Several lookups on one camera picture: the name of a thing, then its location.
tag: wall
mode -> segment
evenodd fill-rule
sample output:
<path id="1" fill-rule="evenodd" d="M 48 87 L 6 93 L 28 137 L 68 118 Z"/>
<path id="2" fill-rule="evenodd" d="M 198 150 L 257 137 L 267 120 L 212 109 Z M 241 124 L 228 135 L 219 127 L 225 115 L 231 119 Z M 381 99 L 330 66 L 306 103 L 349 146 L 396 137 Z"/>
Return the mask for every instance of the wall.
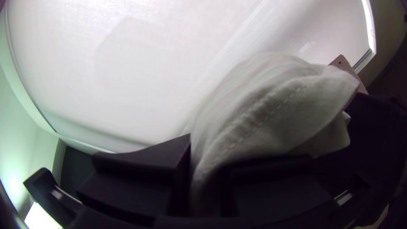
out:
<path id="1" fill-rule="evenodd" d="M 57 136 L 39 128 L 28 115 L 0 65 L 0 179 L 17 210 L 31 202 L 23 182 L 41 167 L 53 169 L 58 144 Z"/>
<path id="2" fill-rule="evenodd" d="M 400 0 L 370 0 L 370 4 L 376 31 L 376 56 L 358 73 L 365 86 L 387 66 L 407 31 Z"/>

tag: white wall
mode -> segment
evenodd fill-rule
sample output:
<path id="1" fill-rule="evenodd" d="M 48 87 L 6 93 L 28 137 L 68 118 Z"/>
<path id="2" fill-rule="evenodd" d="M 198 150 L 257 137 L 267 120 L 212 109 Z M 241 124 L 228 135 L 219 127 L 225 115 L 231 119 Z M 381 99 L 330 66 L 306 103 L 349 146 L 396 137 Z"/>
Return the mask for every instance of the white wall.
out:
<path id="1" fill-rule="evenodd" d="M 0 179 L 17 210 L 28 197 L 23 182 L 41 167 L 53 169 L 58 143 L 28 115 L 0 65 Z"/>

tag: dark fabric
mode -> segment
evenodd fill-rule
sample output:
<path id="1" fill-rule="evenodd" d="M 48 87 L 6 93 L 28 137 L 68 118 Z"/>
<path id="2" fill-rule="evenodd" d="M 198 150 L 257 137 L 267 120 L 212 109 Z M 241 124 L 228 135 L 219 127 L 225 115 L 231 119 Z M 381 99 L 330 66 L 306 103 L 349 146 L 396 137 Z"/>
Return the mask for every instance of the dark fabric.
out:
<path id="1" fill-rule="evenodd" d="M 373 224 L 390 203 L 399 184 L 407 152 L 407 115 L 396 97 L 358 93 L 346 112 L 351 116 L 351 144 L 316 160 L 314 172 L 328 192 L 337 196 L 357 172 L 378 185 L 354 226 Z"/>

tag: towel fold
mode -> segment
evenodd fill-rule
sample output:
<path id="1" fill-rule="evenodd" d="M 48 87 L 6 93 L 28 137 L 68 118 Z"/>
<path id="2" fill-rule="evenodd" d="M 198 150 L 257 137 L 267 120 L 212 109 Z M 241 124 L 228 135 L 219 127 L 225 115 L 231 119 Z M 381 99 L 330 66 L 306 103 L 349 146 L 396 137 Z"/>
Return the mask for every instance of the towel fold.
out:
<path id="1" fill-rule="evenodd" d="M 358 86 L 345 71 L 290 55 L 261 54 L 238 64 L 183 131 L 191 133 L 194 214 L 210 212 L 208 185 L 226 164 L 282 154 L 318 157 L 346 147 L 343 110 Z"/>

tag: curved edge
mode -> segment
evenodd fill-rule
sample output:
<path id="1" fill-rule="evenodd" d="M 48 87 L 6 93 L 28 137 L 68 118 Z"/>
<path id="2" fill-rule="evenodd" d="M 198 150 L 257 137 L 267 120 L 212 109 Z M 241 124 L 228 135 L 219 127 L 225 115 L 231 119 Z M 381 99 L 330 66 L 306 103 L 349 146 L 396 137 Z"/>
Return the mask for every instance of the curved edge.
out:
<path id="1" fill-rule="evenodd" d="M 369 0 L 362 0 L 363 10 L 365 11 L 366 28 L 368 35 L 369 50 L 365 55 L 353 66 L 356 73 L 359 73 L 376 55 L 376 32 L 374 28 L 374 19 L 372 8 Z"/>
<path id="2" fill-rule="evenodd" d="M 18 69 L 17 61 L 12 50 L 9 27 L 8 27 L 8 2 L 5 3 L 0 13 L 0 71 L 4 72 L 6 80 L 10 84 L 13 93 L 23 106 L 24 110 L 41 129 L 54 136 L 61 138 L 67 145 L 78 148 L 83 152 L 93 154 L 98 151 L 114 153 L 84 142 L 61 136 L 48 122 L 37 104 L 29 95 L 26 85 Z"/>

